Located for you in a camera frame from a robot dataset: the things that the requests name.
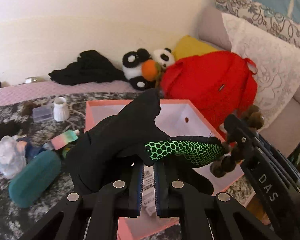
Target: panda plush toy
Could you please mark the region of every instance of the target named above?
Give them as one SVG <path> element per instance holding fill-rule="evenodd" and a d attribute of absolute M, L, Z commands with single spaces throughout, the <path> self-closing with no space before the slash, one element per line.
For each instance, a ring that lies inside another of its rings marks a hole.
<path fill-rule="evenodd" d="M 146 49 L 130 51 L 122 58 L 122 71 L 132 87 L 137 90 L 154 88 L 165 69 L 174 64 L 171 50 L 157 49 L 153 57 Z"/>

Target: floral pillow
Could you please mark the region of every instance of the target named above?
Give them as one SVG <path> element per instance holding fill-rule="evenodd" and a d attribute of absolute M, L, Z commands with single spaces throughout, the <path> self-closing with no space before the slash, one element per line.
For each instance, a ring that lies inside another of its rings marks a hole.
<path fill-rule="evenodd" d="M 243 18 L 300 49 L 300 23 L 252 0 L 215 0 L 222 12 Z"/>

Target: white wall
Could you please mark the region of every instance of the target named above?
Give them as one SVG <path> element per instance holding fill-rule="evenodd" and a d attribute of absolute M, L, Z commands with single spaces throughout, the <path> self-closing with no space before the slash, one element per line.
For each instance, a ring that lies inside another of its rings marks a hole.
<path fill-rule="evenodd" d="M 47 78 L 83 50 L 115 65 L 126 52 L 173 47 L 195 35 L 213 0 L 0 0 L 0 81 Z"/>

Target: panda head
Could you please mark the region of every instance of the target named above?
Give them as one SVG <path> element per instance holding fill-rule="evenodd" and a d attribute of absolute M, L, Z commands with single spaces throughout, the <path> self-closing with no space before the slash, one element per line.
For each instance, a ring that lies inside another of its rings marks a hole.
<path fill-rule="evenodd" d="M 175 63 L 171 49 L 168 48 L 155 50 L 153 52 L 153 59 L 161 65 L 163 70 Z"/>
<path fill-rule="evenodd" d="M 134 68 L 148 59 L 151 59 L 149 52 L 146 49 L 138 49 L 125 54 L 122 58 L 122 64 L 127 68 Z"/>

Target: pink box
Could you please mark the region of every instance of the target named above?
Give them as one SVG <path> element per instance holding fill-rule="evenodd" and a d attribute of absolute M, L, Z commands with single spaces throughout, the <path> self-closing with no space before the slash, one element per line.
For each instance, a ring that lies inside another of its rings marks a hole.
<path fill-rule="evenodd" d="M 118 114 L 120 110 L 131 101 L 132 100 L 87 101 L 85 130 L 90 130 L 108 116 Z M 160 103 L 161 112 L 156 117 L 155 123 L 158 128 L 168 135 L 198 135 L 205 137 L 213 135 L 224 141 L 189 100 L 162 99 Z M 216 178 L 211 174 L 210 164 L 195 170 L 212 182 L 214 186 L 213 195 L 227 190 L 234 181 L 243 175 L 239 165 L 237 165 L 234 171 L 227 173 L 222 178 Z M 117 239 L 142 239 L 177 223 L 178 218 L 150 217 L 142 207 L 138 218 L 119 218 Z"/>

